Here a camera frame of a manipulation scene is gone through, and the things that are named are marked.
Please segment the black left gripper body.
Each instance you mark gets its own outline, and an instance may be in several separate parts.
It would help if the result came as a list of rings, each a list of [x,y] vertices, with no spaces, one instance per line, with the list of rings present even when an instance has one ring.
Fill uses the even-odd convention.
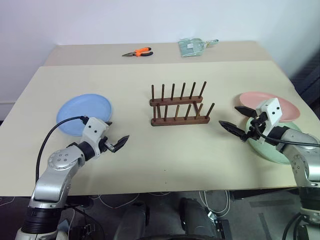
[[[104,136],[103,138],[100,139],[100,141],[98,143],[98,148],[101,153],[104,153],[107,151],[110,151],[112,153],[116,152],[115,146],[108,142],[107,136]]]

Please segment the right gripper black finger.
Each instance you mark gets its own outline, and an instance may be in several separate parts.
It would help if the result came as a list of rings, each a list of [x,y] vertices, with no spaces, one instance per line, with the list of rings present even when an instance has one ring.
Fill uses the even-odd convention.
[[[235,124],[228,122],[228,121],[223,121],[219,120],[219,124],[227,130],[229,133],[235,135],[236,137],[240,138],[242,141],[247,141],[247,134],[244,130],[238,128]]]
[[[257,112],[255,109],[252,109],[250,107],[247,106],[235,106],[234,107],[239,113],[241,113],[242,115],[249,117],[249,118],[256,118]]]

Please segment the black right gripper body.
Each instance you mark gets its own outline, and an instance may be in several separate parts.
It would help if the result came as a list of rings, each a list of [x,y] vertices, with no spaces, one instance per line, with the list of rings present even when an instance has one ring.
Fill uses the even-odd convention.
[[[266,121],[268,116],[266,112],[262,112],[258,115],[256,112],[244,113],[246,117],[251,117],[250,127],[247,133],[244,134],[243,141],[246,142],[248,139],[253,139],[255,141],[262,140],[265,141],[263,131],[266,128]]]

